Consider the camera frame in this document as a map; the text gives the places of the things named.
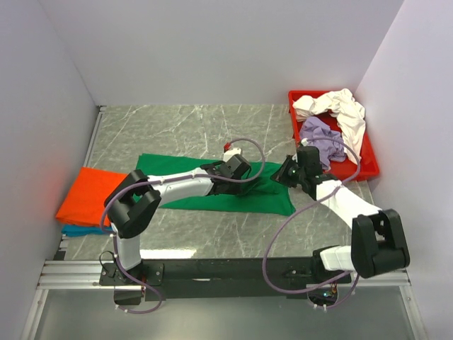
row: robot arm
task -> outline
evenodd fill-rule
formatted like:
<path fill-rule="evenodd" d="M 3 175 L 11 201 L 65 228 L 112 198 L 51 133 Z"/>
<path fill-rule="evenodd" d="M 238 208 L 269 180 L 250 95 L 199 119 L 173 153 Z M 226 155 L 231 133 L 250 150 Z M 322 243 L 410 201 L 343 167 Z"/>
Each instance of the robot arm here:
<path fill-rule="evenodd" d="M 314 200 L 338 191 L 321 204 L 352 230 L 350 246 L 332 246 L 314 252 L 325 271 L 357 271 L 363 278 L 405 268 L 410 257 L 399 214 L 364 201 L 332 174 L 323 174 L 316 147 L 300 145 L 297 160 L 287 156 L 271 177 L 288 187 L 300 185 Z M 381 235 L 379 241 L 376 233 Z"/>
<path fill-rule="evenodd" d="M 234 148 L 225 152 L 223 161 L 205 164 L 185 173 L 145 176 L 140 170 L 135 170 L 127 175 L 125 180 L 107 198 L 105 205 L 118 192 L 132 184 L 144 181 L 161 183 L 132 189 L 114 202 L 112 208 L 109 209 L 108 216 L 112 221 L 113 231 L 116 233 L 118 256 L 124 269 L 132 271 L 141 264 L 140 234 L 148 227 L 159 206 L 193 196 L 240 193 L 241 185 L 239 183 L 209 178 L 208 175 L 241 179 L 250 169 L 248 161 L 241 156 L 241 150 Z"/>

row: crumpled clothing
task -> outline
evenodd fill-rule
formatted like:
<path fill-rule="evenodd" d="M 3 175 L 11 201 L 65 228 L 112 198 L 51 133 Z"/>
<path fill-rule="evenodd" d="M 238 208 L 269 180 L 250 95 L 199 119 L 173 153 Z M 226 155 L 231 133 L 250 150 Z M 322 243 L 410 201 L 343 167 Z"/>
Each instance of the crumpled clothing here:
<path fill-rule="evenodd" d="M 331 110 L 331 116 L 337 118 L 338 126 L 343 132 L 344 142 L 354 150 L 354 153 L 360 159 L 360 150 L 365 133 L 365 108 L 355 101 L 351 91 L 348 89 L 332 91 L 318 98 L 302 96 L 294 102 L 292 107 L 296 109 L 298 121 L 304 121 L 312 115 Z M 357 163 L 348 149 L 346 154 L 352 163 Z"/>
<path fill-rule="evenodd" d="M 340 142 L 343 141 L 340 132 L 332 131 L 327 124 L 317 117 L 309 117 L 305 120 L 299 136 L 301 140 L 304 138 L 330 137 Z M 335 143 L 331 140 L 314 140 L 310 141 L 308 145 L 319 149 L 319 160 L 324 170 L 330 169 L 331 160 L 343 162 L 346 159 L 344 147 L 340 143 Z"/>

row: teal cloth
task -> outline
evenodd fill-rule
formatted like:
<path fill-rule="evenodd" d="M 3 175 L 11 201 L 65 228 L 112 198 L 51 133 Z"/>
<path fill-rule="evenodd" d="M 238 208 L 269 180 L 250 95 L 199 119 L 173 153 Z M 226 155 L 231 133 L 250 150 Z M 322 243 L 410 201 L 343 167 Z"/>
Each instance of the teal cloth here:
<path fill-rule="evenodd" d="M 111 232 L 112 228 L 107 227 L 105 230 Z M 80 237 L 90 234 L 95 235 L 105 235 L 105 232 L 102 231 L 100 227 L 83 227 L 80 225 L 64 225 L 62 234 L 65 234 L 68 237 Z"/>
<path fill-rule="evenodd" d="M 193 170 L 216 160 L 189 157 L 142 154 L 137 169 L 146 175 L 170 175 Z M 261 162 L 251 162 L 251 174 L 258 173 Z M 274 182 L 270 176 L 280 168 L 280 164 L 266 162 L 265 168 L 255 181 L 242 185 L 240 195 L 210 195 L 189 197 L 167 203 L 163 208 L 186 210 L 214 210 L 242 213 L 270 213 L 289 216 L 295 209 L 289 199 L 288 188 Z"/>

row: white cloth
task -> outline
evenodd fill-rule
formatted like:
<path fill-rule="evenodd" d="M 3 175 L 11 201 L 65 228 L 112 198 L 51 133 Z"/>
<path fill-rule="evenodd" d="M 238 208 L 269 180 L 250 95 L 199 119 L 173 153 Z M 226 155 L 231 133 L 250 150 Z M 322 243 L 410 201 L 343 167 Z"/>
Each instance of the white cloth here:
<path fill-rule="evenodd" d="M 292 104 L 296 109 L 296 119 L 304 121 L 311 115 L 332 110 L 331 116 L 336 117 L 342 131 L 343 141 L 360 159 L 363 134 L 365 133 L 365 108 L 355 101 L 351 91 L 343 89 L 323 94 L 318 98 L 302 96 Z M 345 148 L 348 159 L 356 164 L 354 156 Z"/>

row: lavender cloth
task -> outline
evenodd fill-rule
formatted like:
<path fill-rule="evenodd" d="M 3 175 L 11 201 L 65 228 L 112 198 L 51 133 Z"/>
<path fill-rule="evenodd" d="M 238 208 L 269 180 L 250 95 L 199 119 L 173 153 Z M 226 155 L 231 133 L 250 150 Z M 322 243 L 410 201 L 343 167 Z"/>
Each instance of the lavender cloth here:
<path fill-rule="evenodd" d="M 343 141 L 340 132 L 332 131 L 327 124 L 323 123 L 319 118 L 314 116 L 311 116 L 305 120 L 302 129 L 300 129 L 299 136 L 301 140 L 313 137 L 330 137 L 335 140 L 340 140 L 341 142 Z M 309 145 L 319 149 L 319 159 L 321 160 L 324 170 L 330 169 L 331 160 L 343 162 L 346 159 L 345 150 L 339 143 L 335 143 L 330 140 L 315 140 L 313 142 L 309 142 Z"/>

